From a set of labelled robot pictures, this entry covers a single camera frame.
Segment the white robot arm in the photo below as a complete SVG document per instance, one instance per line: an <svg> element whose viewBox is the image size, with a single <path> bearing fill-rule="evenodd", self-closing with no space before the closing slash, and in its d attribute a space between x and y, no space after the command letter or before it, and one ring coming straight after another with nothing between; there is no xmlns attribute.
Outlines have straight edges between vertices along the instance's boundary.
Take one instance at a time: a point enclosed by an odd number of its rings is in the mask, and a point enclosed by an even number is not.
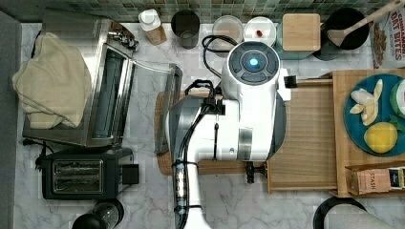
<svg viewBox="0 0 405 229"><path fill-rule="evenodd" d="M224 62L220 98L211 81L197 79L189 88L206 88L209 94L187 94L170 108L165 134L176 229L210 229L201 205L201 160L265 161L281 147L287 116L279 75L274 49L263 42L243 42Z"/></svg>

